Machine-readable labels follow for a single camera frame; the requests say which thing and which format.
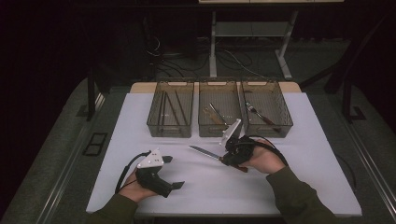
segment black cable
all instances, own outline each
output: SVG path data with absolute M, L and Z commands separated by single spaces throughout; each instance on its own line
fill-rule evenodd
M 115 190 L 116 193 L 120 192 L 120 187 L 121 187 L 122 181 L 123 181 L 123 179 L 125 178 L 126 173 L 128 173 L 129 168 L 131 167 L 132 163 L 134 163 L 134 161 L 136 161 L 139 157 L 142 157 L 142 156 L 147 157 L 147 156 L 149 155 L 149 153 L 151 153 L 151 151 L 149 151 L 149 152 L 144 152 L 144 153 L 140 153 L 139 155 L 135 156 L 135 157 L 128 163 L 127 166 L 124 167 L 124 169 L 123 169 L 123 171 L 122 171 L 122 174 L 121 174 L 121 176 L 120 176 L 119 182 L 117 183 L 117 186 L 116 186 L 116 190 Z
M 161 69 L 161 68 L 156 68 L 157 70 L 160 70 L 160 71 L 162 71 L 162 72 L 164 72 L 166 75 L 168 75 L 169 77 L 172 77 L 172 75 L 170 74 L 170 73 L 168 73 L 168 72 L 166 72 L 166 70 L 163 70 L 163 69 Z
M 172 67 L 172 66 L 167 65 L 167 64 L 163 64 L 163 63 L 160 63 L 160 65 L 168 67 L 168 68 L 172 68 L 173 70 L 177 71 L 180 74 L 181 77 L 184 77 L 183 74 L 177 68 Z
M 185 67 L 181 67 L 180 65 L 178 65 L 178 64 L 176 64 L 176 63 L 172 63 L 172 62 L 170 62 L 169 60 L 163 60 L 163 61 L 164 61 L 165 63 L 171 63 L 171 64 L 173 64 L 174 66 L 178 67 L 178 68 L 181 69 L 181 70 L 193 72 L 193 71 L 197 71 L 197 70 L 200 70 L 200 69 L 204 68 L 205 65 L 206 65 L 206 63 L 207 63 L 207 61 L 208 61 L 208 59 L 209 59 L 209 54 L 207 54 L 207 56 L 205 57 L 205 60 L 204 60 L 203 64 L 200 65 L 200 66 L 197 67 L 197 68 L 185 68 Z
M 358 191 L 358 189 L 357 189 L 357 181 L 356 181 L 356 176 L 355 176 L 355 173 L 353 172 L 352 167 L 351 167 L 351 166 L 349 165 L 349 163 L 347 163 L 347 161 L 344 160 L 344 158 L 342 158 L 340 155 L 335 154 L 335 153 L 334 153 L 334 155 L 335 155 L 336 158 L 340 159 L 340 160 L 346 165 L 346 167 L 348 168 L 350 174 L 352 175 L 352 187 L 353 187 L 353 192 L 356 193 L 356 192 Z
M 120 190 L 122 190 L 123 188 L 127 187 L 128 185 L 133 184 L 134 182 L 136 182 L 136 180 L 133 180 L 133 181 L 129 182 L 128 184 L 125 184 L 124 186 L 122 186 L 122 188 L 120 188 Z
M 234 53 L 228 51 L 227 49 L 219 49 L 219 52 L 226 52 L 227 55 L 232 54 L 232 55 L 236 58 L 236 56 L 234 55 Z M 248 59 L 248 63 L 242 63 L 241 60 L 239 60 L 239 59 L 236 61 L 235 58 L 233 58 L 233 57 L 232 57 L 231 59 L 227 59 L 227 58 L 221 56 L 220 54 L 218 54 L 218 55 L 219 55 L 220 57 L 224 58 L 225 61 L 227 61 L 227 62 L 229 62 L 229 63 L 238 64 L 239 66 L 242 65 L 242 66 L 247 67 L 247 66 L 251 66 L 251 65 L 253 64 L 253 60 L 251 59 L 250 56 L 248 56 L 248 54 L 246 54 L 245 52 L 238 52 L 238 53 L 241 53 L 241 54 L 245 55 L 245 57 Z

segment white tabletop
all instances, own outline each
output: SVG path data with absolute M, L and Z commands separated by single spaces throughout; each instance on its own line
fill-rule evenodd
M 191 138 L 151 137 L 146 121 L 152 97 L 153 93 L 127 94 L 87 212 L 94 212 L 107 203 L 124 166 L 134 156 L 158 147 L 163 156 L 174 158 L 161 169 L 160 178 L 169 183 L 185 181 L 185 184 L 173 190 L 168 198 L 156 196 L 141 202 L 137 216 L 280 216 L 265 175 L 253 169 L 242 173 L 188 148 L 195 145 L 218 155 L 225 154 L 219 145 L 220 138 L 199 137 L 196 114 L 192 116 Z M 306 94 L 291 92 L 284 93 L 284 97 L 294 125 L 286 138 L 270 140 L 286 157 L 294 173 L 316 189 L 321 201 L 338 217 L 361 216 L 361 207 Z M 197 93 L 193 106 L 196 113 Z

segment cable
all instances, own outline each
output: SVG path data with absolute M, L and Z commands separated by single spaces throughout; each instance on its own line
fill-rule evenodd
M 239 62 L 239 60 L 238 60 L 230 51 L 228 51 L 228 50 L 224 50 L 224 51 L 227 52 L 227 53 L 229 53 L 229 54 L 239 63 L 239 65 L 241 65 L 241 67 L 243 67 L 243 68 L 244 68 L 245 70 L 247 70 L 249 73 L 254 74 L 254 75 L 257 75 L 257 76 L 259 76 L 259 77 L 265 77 L 265 76 L 263 76 L 263 75 L 260 75 L 260 74 L 258 74 L 258 73 L 255 73 L 255 72 L 249 70 L 248 68 L 246 68 L 243 64 L 241 64 L 241 62 Z
M 349 165 L 349 163 L 347 163 L 347 161 L 344 160 L 344 158 L 342 158 L 340 155 L 335 154 L 335 153 L 334 153 L 334 155 L 335 155 L 336 158 L 340 159 L 340 160 L 346 165 L 346 167 L 348 168 L 350 174 L 352 175 L 352 187 L 353 187 L 353 192 L 356 193 L 356 192 L 358 191 L 358 189 L 357 189 L 357 181 L 356 181 L 356 176 L 355 176 L 355 173 L 353 172 L 352 167 L 351 167 L 351 166 Z
M 180 74 L 181 77 L 184 77 L 183 74 L 177 68 L 172 67 L 172 66 L 167 65 L 167 64 L 163 64 L 163 63 L 160 63 L 160 65 L 168 67 L 168 68 L 172 68 L 173 70 L 177 71 Z
M 163 70 L 163 69 L 161 69 L 161 68 L 156 68 L 157 70 L 160 70 L 160 71 L 162 71 L 162 72 L 164 72 L 166 75 L 168 75 L 169 77 L 172 77 L 172 75 L 170 74 L 170 73 L 168 73 L 168 72 L 166 72 L 165 70 Z
M 204 68 L 208 60 L 209 60 L 209 54 L 207 54 L 207 56 L 205 57 L 205 60 L 204 60 L 203 64 L 200 65 L 197 68 L 184 68 L 184 67 L 181 67 L 180 65 L 178 65 L 176 63 L 169 62 L 168 60 L 163 60 L 163 61 L 165 63 L 171 63 L 172 65 L 178 67 L 181 70 L 193 72 L 193 71 L 197 71 L 197 70 L 200 70 L 200 69 Z
M 123 169 L 123 171 L 122 171 L 122 174 L 121 174 L 121 176 L 120 176 L 119 182 L 117 183 L 117 186 L 116 186 L 116 190 L 115 190 L 116 193 L 120 192 L 121 183 L 122 183 L 123 179 L 125 178 L 126 173 L 128 173 L 129 168 L 131 167 L 132 163 L 134 163 L 134 161 L 136 161 L 139 157 L 142 157 L 142 156 L 147 157 L 147 156 L 149 155 L 149 153 L 151 153 L 151 151 L 149 151 L 149 152 L 144 152 L 144 153 L 140 153 L 139 155 L 135 156 L 135 157 L 128 163 L 127 166 L 124 167 L 124 169 Z
M 122 186 L 122 188 L 120 188 L 120 190 L 122 190 L 123 188 L 127 187 L 127 186 L 130 185 L 130 184 L 133 184 L 134 182 L 136 182 L 136 180 L 133 180 L 133 181 L 129 182 L 128 184 L 125 184 L 124 186 Z

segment floor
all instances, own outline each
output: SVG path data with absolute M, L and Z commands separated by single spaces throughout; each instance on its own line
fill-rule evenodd
M 208 42 L 199 38 L 199 54 L 186 58 L 169 49 L 158 60 L 156 77 L 207 77 Z M 274 50 L 276 38 L 222 38 L 217 43 L 218 77 L 265 76 L 282 80 Z M 347 40 L 293 40 L 285 59 L 294 82 L 301 83 L 327 68 L 343 55 Z M 365 120 L 352 124 L 342 117 L 341 94 L 326 94 L 327 78 L 302 89 L 317 113 L 334 154 L 361 204 L 361 217 L 340 217 L 340 223 L 396 223 L 395 205 L 396 137 L 388 125 L 353 89 L 352 105 Z M 70 95 L 64 111 L 41 148 L 34 165 L 3 217 L 2 223 L 84 223 L 85 208 L 106 154 L 106 146 L 117 122 L 129 87 L 114 87 L 98 94 L 94 117 L 86 121 L 86 80 Z M 102 153 L 81 155 L 93 133 L 107 133 Z M 279 218 L 154 218 L 151 223 L 283 223 Z

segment sleeve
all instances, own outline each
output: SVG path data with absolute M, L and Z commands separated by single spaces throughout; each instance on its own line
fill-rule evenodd
M 125 223 L 131 224 L 137 203 L 119 194 L 114 194 L 100 210 L 90 214 L 87 224 Z
M 267 176 L 273 188 L 276 207 L 288 224 L 333 224 L 338 220 L 319 199 L 317 192 L 285 167 Z

